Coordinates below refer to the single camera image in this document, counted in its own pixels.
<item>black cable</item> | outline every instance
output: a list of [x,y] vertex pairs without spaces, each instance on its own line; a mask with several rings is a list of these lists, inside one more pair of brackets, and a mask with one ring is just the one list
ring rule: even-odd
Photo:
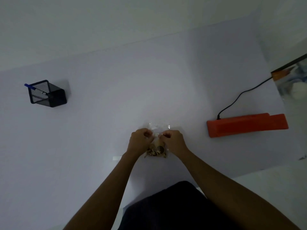
[[[256,87],[251,88],[251,89],[249,89],[249,90],[245,90],[245,91],[243,91],[242,93],[245,93],[245,92],[251,91],[251,90],[253,90],[253,89],[255,89],[255,88],[258,88],[258,87],[261,86],[263,83],[269,81],[269,80],[272,79],[272,78],[273,78],[273,77],[270,77],[270,78],[266,79],[265,81],[261,82],[261,83],[260,83],[259,85],[257,85]],[[229,105],[228,107],[231,107],[231,106],[239,99],[239,97],[241,96],[242,93],[240,93],[239,96],[237,97],[237,99],[236,99],[231,105]],[[221,114],[224,110],[226,110],[228,107],[226,107],[225,109],[221,110],[221,112],[217,115],[217,119],[218,119],[218,120],[221,119],[221,118],[220,118],[220,114]]]

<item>pen holder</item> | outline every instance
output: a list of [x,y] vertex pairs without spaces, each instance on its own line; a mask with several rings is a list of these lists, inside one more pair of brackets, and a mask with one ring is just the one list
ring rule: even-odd
[[37,88],[36,90],[28,88],[32,104],[56,107],[67,103],[65,91],[47,80],[33,83],[31,86]]

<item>table surface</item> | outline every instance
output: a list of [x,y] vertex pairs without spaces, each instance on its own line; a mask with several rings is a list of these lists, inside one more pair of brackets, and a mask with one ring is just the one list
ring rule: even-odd
[[[206,121],[270,76],[249,18],[113,49],[12,69],[2,84],[0,199],[8,229],[65,223],[115,167],[131,132],[149,122],[184,134],[191,151],[229,177],[303,156],[291,129],[211,139]],[[65,88],[66,105],[30,104],[24,83]],[[284,113],[273,81],[246,93],[221,118]],[[121,207],[194,181],[173,154],[140,157]]]

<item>clear plastic bag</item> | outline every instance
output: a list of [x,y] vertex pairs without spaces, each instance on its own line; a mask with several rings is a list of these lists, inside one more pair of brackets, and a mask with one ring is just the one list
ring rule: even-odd
[[166,154],[166,147],[165,147],[165,143],[163,141],[161,141],[159,139],[159,135],[170,129],[170,125],[167,124],[154,124],[154,123],[149,123],[149,127],[148,129],[150,129],[153,132],[153,135],[155,136],[154,141],[150,144],[149,148],[146,151],[146,156],[159,156],[159,157],[167,157]]

